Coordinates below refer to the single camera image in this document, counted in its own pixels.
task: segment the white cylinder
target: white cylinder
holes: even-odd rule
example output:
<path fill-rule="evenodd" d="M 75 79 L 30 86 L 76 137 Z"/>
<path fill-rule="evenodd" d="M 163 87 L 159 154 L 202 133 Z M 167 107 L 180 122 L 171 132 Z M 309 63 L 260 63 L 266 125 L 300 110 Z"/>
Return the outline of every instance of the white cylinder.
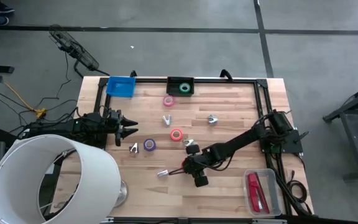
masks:
<path fill-rule="evenodd" d="M 45 221 L 39 209 L 39 188 L 56 157 L 75 149 L 81 178 L 68 205 Z M 121 177 L 116 161 L 102 149 L 46 134 L 16 141 L 0 161 L 0 223 L 100 223 L 119 196 Z"/>

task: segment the clear plastic container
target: clear plastic container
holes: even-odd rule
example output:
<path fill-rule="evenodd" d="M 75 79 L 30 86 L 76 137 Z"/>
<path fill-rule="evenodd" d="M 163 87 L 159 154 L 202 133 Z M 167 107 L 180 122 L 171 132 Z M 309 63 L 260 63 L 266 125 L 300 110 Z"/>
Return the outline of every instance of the clear plastic container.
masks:
<path fill-rule="evenodd" d="M 242 186 L 246 204 L 253 216 L 273 217 L 281 215 L 277 197 L 276 176 L 272 169 L 246 170 L 242 177 Z"/>

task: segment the wooden table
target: wooden table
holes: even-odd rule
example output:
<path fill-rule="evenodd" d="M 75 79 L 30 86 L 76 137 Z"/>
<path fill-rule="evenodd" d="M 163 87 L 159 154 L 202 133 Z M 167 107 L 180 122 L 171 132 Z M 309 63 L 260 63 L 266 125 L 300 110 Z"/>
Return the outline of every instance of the wooden table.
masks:
<path fill-rule="evenodd" d="M 84 77 L 78 98 L 80 114 L 93 112 L 99 78 Z M 269 78 L 267 81 L 273 109 L 289 111 L 283 79 Z M 253 86 L 197 83 L 192 97 L 176 97 L 172 107 L 162 104 L 163 97 L 167 95 L 165 89 L 164 83 L 137 83 L 133 98 L 111 98 L 111 108 L 121 109 L 125 117 L 139 122 L 134 126 L 139 131 L 122 140 L 121 147 L 115 146 L 113 134 L 108 137 L 106 151 L 116 160 L 121 178 L 129 188 L 125 204 L 115 208 L 110 216 L 252 217 L 244 200 L 242 175 L 246 169 L 266 168 L 258 142 L 238 150 L 227 170 L 216 172 L 206 169 L 209 185 L 204 187 L 195 187 L 191 175 L 158 178 L 157 172 L 177 169 L 186 157 L 183 143 L 170 139 L 173 128 L 180 128 L 184 138 L 194 139 L 201 148 L 216 142 L 226 142 L 249 129 L 258 119 Z M 172 116 L 172 124 L 166 127 L 162 116 L 169 114 Z M 208 125 L 209 114 L 219 118 L 214 127 Z M 157 149 L 154 152 L 143 150 L 143 142 L 148 138 L 156 141 Z M 140 153 L 132 157 L 129 146 L 135 142 L 140 146 Z M 295 179 L 308 188 L 299 158 L 284 154 L 283 164 L 287 175 L 294 170 Z M 74 192 L 80 179 L 80 167 L 79 158 L 75 154 L 63 162 L 52 212 L 58 210 Z M 307 203 L 313 209 L 310 196 Z"/>

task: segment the gray floor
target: gray floor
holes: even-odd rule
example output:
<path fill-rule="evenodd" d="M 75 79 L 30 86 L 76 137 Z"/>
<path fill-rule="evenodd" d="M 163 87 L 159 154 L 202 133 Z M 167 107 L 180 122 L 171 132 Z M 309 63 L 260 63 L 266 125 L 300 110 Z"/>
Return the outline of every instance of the gray floor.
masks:
<path fill-rule="evenodd" d="M 6 1 L 16 8 L 15 25 L 101 27 L 257 28 L 251 0 L 61 0 L 40 3 Z M 267 29 L 358 30 L 358 1 L 260 0 Z M 136 70 L 144 76 L 216 76 L 228 69 L 234 77 L 266 77 L 258 34 L 179 34 L 72 32 L 112 75 Z M 306 175 L 317 215 L 358 221 L 358 181 L 342 176 L 356 170 L 342 124 L 321 119 L 358 90 L 358 36 L 268 35 L 275 77 L 284 78 L 298 129 L 304 138 Z M 77 99 L 81 79 L 72 79 L 50 108 Z M 54 96 L 65 80 L 65 56 L 47 32 L 0 31 L 0 64 L 16 71 L 5 80 L 34 105 Z M 4 86 L 0 92 L 14 95 Z M 9 103 L 15 110 L 22 108 Z M 50 119 L 70 111 L 74 102 L 51 111 Z M 34 115 L 26 114 L 27 121 Z M 0 103 L 0 128 L 19 125 L 17 115 Z"/>

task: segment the shoe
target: shoe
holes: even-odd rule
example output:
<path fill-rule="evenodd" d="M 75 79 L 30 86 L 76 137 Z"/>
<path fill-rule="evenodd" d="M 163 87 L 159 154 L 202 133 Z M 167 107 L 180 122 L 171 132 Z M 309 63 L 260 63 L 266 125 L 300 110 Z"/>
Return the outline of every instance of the shoe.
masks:
<path fill-rule="evenodd" d="M 15 10 L 9 6 L 6 6 L 4 3 L 0 2 L 0 14 L 12 13 Z"/>
<path fill-rule="evenodd" d="M 9 23 L 8 17 L 0 16 L 0 26 L 5 26 Z"/>

